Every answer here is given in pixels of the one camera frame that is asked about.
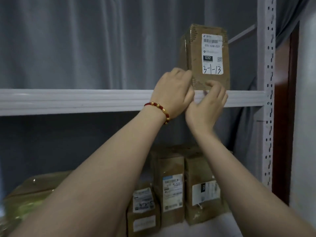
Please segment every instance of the white shelf surface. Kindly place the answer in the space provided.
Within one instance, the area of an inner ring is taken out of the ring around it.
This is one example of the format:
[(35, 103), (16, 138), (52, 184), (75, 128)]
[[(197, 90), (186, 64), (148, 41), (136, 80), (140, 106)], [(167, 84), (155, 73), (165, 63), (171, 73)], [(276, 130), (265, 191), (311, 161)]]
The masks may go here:
[(186, 221), (170, 227), (162, 228), (150, 237), (242, 237), (237, 223), (231, 213), (220, 215), (201, 224), (189, 226)]
[[(140, 111), (152, 90), (0, 89), (0, 116)], [(263, 106), (265, 91), (227, 91), (225, 107)], [(200, 102), (203, 91), (195, 91)]]

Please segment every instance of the forearm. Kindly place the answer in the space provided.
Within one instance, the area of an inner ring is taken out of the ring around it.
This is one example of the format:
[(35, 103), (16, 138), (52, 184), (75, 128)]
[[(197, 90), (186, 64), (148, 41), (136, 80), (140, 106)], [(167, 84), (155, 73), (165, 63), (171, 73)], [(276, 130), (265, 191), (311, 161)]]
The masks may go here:
[(82, 163), (12, 236), (112, 236), (131, 199), (149, 149), (165, 120), (145, 107)]
[(247, 236), (315, 236), (211, 134), (196, 134), (238, 226)]

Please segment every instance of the brown door frame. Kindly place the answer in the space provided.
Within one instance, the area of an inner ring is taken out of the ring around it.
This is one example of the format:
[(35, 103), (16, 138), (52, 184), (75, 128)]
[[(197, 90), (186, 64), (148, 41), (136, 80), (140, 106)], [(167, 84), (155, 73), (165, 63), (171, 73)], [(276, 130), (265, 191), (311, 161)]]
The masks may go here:
[(292, 148), (295, 115), (296, 72), (299, 45), (299, 24), (290, 36), (289, 73), (286, 82), (275, 85), (274, 143), (272, 192), (284, 203), (290, 203)]

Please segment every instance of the person's left arm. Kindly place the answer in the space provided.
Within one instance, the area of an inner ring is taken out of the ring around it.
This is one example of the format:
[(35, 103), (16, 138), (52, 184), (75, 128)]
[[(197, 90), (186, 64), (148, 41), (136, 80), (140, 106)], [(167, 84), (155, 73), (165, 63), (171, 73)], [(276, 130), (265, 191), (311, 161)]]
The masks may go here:
[[(175, 118), (194, 97), (191, 77), (190, 71), (178, 68), (165, 73), (151, 101)], [(101, 221), (107, 226), (104, 236), (113, 236), (165, 121), (160, 109), (145, 106), (73, 171), (11, 237), (92, 236)]]

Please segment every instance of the handwritten text 3-1-13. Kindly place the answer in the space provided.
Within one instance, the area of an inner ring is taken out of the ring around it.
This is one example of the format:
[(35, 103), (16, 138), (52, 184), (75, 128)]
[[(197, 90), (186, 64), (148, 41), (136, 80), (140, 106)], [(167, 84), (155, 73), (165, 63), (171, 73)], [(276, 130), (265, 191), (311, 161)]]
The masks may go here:
[(219, 74), (221, 72), (221, 67), (216, 66), (216, 67), (213, 67), (212, 69), (212, 65), (210, 64), (210, 67), (203, 66), (203, 71), (204, 71), (204, 74), (206, 73), (206, 71), (211, 71), (211, 74), (212, 74), (212, 71), (215, 71), (213, 72), (213, 74)]

